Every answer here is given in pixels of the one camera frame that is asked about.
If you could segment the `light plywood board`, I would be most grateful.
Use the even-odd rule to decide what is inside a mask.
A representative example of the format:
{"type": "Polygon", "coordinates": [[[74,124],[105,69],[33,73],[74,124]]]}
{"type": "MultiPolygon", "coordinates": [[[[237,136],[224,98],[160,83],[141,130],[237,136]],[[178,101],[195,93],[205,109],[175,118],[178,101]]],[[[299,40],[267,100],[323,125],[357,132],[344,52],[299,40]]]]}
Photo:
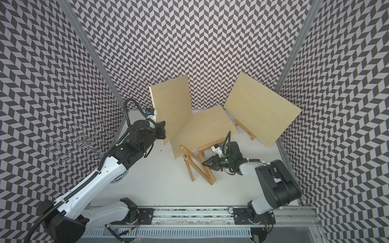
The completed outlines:
{"type": "Polygon", "coordinates": [[[189,78],[187,75],[150,87],[157,121],[165,121],[166,145],[192,116],[189,78]]]}
{"type": "Polygon", "coordinates": [[[299,107],[244,72],[239,73],[224,108],[267,147],[301,113],[299,107]]]}
{"type": "Polygon", "coordinates": [[[225,138],[228,132],[238,134],[236,127],[222,106],[194,113],[184,126],[170,140],[174,157],[184,155],[180,146],[195,152],[199,147],[225,138]]]}

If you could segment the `wooden easel with label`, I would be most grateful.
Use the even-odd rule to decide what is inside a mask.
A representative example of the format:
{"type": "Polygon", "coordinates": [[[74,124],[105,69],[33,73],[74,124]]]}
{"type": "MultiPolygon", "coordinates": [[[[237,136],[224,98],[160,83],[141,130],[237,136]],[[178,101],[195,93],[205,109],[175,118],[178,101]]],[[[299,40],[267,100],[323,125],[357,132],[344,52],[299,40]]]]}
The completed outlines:
{"type": "Polygon", "coordinates": [[[235,119],[235,123],[236,123],[236,126],[239,126],[241,127],[249,136],[250,136],[250,139],[253,141],[255,140],[257,137],[251,132],[249,131],[240,121],[238,121],[237,119],[235,119]]]}

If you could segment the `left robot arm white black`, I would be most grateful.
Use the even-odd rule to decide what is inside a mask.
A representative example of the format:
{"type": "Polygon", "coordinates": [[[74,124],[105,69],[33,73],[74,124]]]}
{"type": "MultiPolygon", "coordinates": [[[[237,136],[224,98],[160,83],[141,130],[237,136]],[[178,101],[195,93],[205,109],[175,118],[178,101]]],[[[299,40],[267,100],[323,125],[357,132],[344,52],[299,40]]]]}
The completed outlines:
{"type": "Polygon", "coordinates": [[[127,98],[124,113],[124,135],[102,156],[98,168],[78,185],[54,201],[40,203],[40,216],[24,242],[29,243],[40,226],[56,243],[75,243],[84,233],[113,222],[139,223],[138,205],[127,197],[108,206],[87,209],[103,189],[125,175],[137,161],[147,158],[156,140],[166,138],[166,123],[156,121],[154,108],[142,109],[136,100],[127,98]]]}

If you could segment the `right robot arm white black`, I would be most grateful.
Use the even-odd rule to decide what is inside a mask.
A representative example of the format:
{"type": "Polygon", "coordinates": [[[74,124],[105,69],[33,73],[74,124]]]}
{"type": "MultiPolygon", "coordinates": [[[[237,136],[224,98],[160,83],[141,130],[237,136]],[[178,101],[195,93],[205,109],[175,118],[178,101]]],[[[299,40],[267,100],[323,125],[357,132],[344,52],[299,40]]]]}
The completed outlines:
{"type": "Polygon", "coordinates": [[[222,146],[215,145],[212,150],[215,155],[202,162],[207,169],[258,179],[262,194],[248,202],[243,214],[249,223],[275,224],[272,211],[302,196],[301,188],[281,160],[265,163],[260,159],[244,158],[238,143],[231,141],[231,132],[228,132],[222,146]]]}

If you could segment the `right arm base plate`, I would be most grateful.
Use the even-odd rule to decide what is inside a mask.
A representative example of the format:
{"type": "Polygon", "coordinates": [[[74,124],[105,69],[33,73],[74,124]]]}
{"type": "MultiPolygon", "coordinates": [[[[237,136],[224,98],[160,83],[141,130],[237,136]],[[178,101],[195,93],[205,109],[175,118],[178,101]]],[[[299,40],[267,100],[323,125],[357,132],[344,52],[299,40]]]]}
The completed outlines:
{"type": "Polygon", "coordinates": [[[228,212],[232,214],[235,225],[265,225],[272,226],[276,224],[273,211],[268,211],[263,214],[256,214],[250,208],[228,208],[228,212]]]}

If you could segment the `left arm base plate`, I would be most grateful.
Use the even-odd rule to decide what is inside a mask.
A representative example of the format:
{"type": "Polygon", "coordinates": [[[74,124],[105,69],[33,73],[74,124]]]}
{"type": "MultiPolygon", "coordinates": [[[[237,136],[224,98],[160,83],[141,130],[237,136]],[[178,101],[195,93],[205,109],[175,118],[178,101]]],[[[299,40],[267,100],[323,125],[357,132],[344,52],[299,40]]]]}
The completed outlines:
{"type": "Polygon", "coordinates": [[[155,212],[154,208],[139,208],[136,203],[127,197],[120,199],[120,202],[125,205],[128,211],[121,213],[124,216],[122,220],[116,220],[111,225],[135,225],[136,223],[151,225],[155,212]]]}

